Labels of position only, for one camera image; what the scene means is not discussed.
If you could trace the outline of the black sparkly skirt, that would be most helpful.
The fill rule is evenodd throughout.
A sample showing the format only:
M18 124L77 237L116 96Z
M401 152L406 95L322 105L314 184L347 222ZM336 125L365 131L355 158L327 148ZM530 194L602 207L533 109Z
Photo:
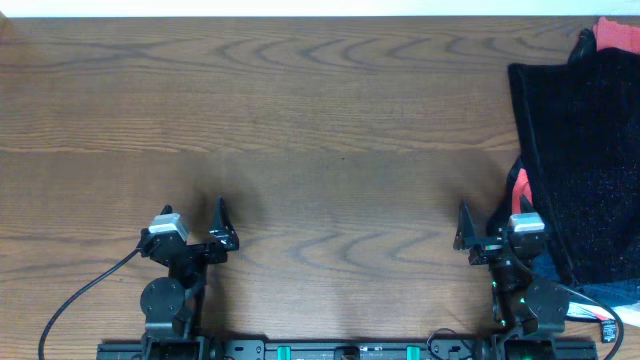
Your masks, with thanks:
M521 160L570 284L639 276L639 57L508 67Z

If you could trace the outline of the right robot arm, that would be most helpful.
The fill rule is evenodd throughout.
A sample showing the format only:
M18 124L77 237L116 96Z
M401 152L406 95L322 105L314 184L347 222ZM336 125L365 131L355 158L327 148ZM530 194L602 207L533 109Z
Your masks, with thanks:
M474 342L473 359L558 357L554 336L565 329L569 295L533 274L533 260L544 252L548 233L540 215L530 204L525 207L525 213L510 216L493 234L480 236L467 204L459 204L453 248L467 250L470 265L488 267L493 319L502 326Z

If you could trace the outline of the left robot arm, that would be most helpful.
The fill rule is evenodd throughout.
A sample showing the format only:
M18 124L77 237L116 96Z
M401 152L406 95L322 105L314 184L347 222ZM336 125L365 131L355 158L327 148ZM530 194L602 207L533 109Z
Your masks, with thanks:
M239 249L238 235L223 198L216 199L209 239L190 244L181 216L167 205L141 231L136 247L141 256L168 269L142 291L145 315L143 359L222 359L222 345L201 329L208 267L224 263Z

